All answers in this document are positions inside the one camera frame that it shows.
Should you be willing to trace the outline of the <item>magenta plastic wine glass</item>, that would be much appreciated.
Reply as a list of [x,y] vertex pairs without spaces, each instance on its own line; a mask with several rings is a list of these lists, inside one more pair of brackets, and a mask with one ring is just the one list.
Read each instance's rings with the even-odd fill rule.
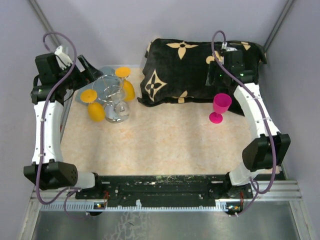
[[213,124],[220,124],[223,121],[223,114],[232,104],[232,98],[226,93],[218,93],[213,98],[213,112],[209,115],[209,120]]

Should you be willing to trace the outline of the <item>black floral plush pillow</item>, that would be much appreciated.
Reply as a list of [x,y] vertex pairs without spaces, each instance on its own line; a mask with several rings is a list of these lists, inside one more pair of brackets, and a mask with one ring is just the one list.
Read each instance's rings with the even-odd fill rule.
[[233,96],[231,86],[206,86],[210,61],[221,55],[222,42],[192,42],[178,39],[153,40],[145,53],[146,63],[138,102],[146,107],[160,104],[211,103],[218,93]]

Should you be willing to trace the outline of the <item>clear wine glass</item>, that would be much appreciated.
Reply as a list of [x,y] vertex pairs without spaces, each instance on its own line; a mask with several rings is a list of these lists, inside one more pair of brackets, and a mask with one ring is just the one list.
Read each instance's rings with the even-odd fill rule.
[[116,121],[123,122],[130,116],[130,107],[125,101],[120,101],[115,105]]

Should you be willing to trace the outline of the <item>yellow plastic wine glass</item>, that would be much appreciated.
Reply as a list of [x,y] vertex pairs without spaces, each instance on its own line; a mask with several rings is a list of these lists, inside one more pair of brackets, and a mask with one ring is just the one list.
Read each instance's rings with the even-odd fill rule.
[[86,89],[80,95],[80,100],[88,104],[88,116],[93,122],[101,122],[105,119],[104,108],[99,102],[96,102],[97,98],[98,93],[93,89]]
[[115,75],[123,81],[122,88],[125,93],[124,100],[126,102],[130,102],[136,97],[132,83],[127,80],[127,77],[129,77],[130,74],[131,69],[125,66],[119,67],[115,70]]

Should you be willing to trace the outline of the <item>aluminium front rail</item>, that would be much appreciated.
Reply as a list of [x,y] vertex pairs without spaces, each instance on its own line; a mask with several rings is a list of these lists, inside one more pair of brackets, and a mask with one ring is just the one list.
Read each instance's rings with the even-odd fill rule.
[[77,199],[63,193],[51,204],[42,204],[43,211],[87,212],[226,212],[238,215],[251,202],[290,202],[302,200],[298,184],[294,181],[274,181],[270,190],[259,194],[254,186],[247,184],[235,196],[220,194],[221,183],[195,185],[196,190],[166,192],[169,185],[160,185],[162,192],[129,192],[129,184],[124,187],[108,186],[97,199]]

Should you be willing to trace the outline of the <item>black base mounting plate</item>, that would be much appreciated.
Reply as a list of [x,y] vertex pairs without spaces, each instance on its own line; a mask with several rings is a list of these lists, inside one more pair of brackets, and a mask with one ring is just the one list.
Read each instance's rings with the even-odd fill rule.
[[99,175],[78,200],[105,200],[109,207],[214,207],[220,199],[252,199],[250,184],[233,186],[226,175]]

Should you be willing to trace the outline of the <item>grey blue folded jeans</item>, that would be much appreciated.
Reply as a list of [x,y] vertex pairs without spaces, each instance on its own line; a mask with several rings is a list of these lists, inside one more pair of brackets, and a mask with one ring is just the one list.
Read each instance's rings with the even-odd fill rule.
[[112,92],[116,89],[116,87],[121,85],[122,80],[116,76],[113,68],[109,66],[103,66],[99,70],[103,73],[103,75],[94,82],[80,88],[76,92],[76,102],[83,105],[88,105],[88,103],[85,103],[81,100],[81,94],[85,90],[92,89],[97,93],[97,98],[95,100],[96,102],[100,104],[107,103]]

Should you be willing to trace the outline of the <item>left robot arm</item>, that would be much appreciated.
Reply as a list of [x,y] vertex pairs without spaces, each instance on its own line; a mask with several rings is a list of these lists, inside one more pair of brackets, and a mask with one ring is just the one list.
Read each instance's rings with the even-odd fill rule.
[[38,75],[30,96],[36,116],[36,140],[31,165],[23,168],[23,174],[43,191],[75,187],[86,189],[88,195],[97,199],[104,192],[104,186],[96,181],[97,175],[80,172],[74,164],[64,162],[61,151],[61,119],[67,91],[77,91],[103,75],[83,55],[77,58],[83,71],[67,65],[66,60],[59,65],[63,57],[58,54],[35,58]]

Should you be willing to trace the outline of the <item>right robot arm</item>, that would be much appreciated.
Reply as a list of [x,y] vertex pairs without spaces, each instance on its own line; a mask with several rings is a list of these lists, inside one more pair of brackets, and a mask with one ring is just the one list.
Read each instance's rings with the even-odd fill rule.
[[241,186],[253,183],[258,174],[271,169],[268,186],[257,191],[265,194],[271,189],[277,166],[282,164],[289,149],[290,136],[282,134],[274,124],[261,96],[260,86],[252,78],[247,78],[252,72],[244,69],[243,62],[232,61],[224,65],[229,57],[239,60],[242,52],[231,47],[224,50],[222,56],[214,51],[212,57],[214,60],[210,63],[210,69],[216,68],[216,73],[209,73],[206,82],[227,89],[227,92],[214,96],[214,112],[209,119],[215,124],[221,123],[222,114],[237,103],[249,123],[251,134],[251,143],[242,151],[242,162],[227,174],[229,182],[223,185],[223,192],[227,197],[235,198],[241,192]]

